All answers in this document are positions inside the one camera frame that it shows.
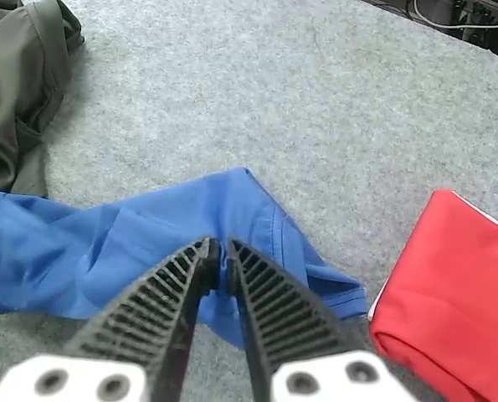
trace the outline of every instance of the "gray carpet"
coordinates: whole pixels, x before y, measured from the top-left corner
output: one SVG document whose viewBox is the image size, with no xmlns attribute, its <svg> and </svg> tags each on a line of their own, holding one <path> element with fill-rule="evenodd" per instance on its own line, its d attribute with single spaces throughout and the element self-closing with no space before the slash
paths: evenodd
<svg viewBox="0 0 498 402">
<path fill-rule="evenodd" d="M 355 0 L 68 4 L 86 48 L 49 127 L 53 199 L 86 207 L 247 166 L 369 301 L 433 189 L 498 218 L 488 51 Z M 0 374 L 78 326 L 0 316 Z M 243 352 L 200 327 L 183 400 L 251 400 Z"/>
</svg>

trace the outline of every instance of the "blue cloth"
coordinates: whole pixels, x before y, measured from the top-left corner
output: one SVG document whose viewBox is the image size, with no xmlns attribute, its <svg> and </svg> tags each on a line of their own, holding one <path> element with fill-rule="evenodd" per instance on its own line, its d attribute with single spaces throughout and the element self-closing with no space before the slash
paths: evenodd
<svg viewBox="0 0 498 402">
<path fill-rule="evenodd" d="M 341 318 L 366 312 L 361 285 L 326 265 L 243 168 L 90 209 L 0 193 L 0 312 L 91 317 L 157 262 L 205 235 L 264 252 Z M 224 256 L 221 273 L 221 289 L 202 299 L 198 320 L 242 347 Z"/>
</svg>

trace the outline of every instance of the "red cloth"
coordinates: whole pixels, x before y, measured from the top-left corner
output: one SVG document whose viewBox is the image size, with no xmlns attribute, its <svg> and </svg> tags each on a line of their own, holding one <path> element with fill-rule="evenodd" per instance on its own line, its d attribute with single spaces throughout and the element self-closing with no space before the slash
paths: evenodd
<svg viewBox="0 0 498 402">
<path fill-rule="evenodd" d="M 433 193 L 370 324 L 378 352 L 448 401 L 498 401 L 498 225 Z"/>
</svg>

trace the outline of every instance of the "black cable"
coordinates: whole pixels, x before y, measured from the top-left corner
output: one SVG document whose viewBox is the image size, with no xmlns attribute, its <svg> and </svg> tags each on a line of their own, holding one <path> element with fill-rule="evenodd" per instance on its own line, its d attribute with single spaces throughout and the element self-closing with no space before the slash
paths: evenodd
<svg viewBox="0 0 498 402">
<path fill-rule="evenodd" d="M 410 15 L 410 11 L 408 10 L 409 6 L 410 6 L 410 0 L 407 0 L 407 2 L 405 3 L 405 14 L 407 14 L 408 19 L 413 19 Z"/>
</svg>

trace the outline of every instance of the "dark green cloth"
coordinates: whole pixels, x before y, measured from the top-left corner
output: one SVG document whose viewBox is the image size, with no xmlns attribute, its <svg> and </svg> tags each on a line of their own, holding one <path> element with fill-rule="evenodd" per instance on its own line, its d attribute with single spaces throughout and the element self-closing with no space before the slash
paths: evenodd
<svg viewBox="0 0 498 402">
<path fill-rule="evenodd" d="M 0 0 L 0 191 L 47 196 L 41 132 L 70 79 L 81 25 L 58 0 Z"/>
</svg>

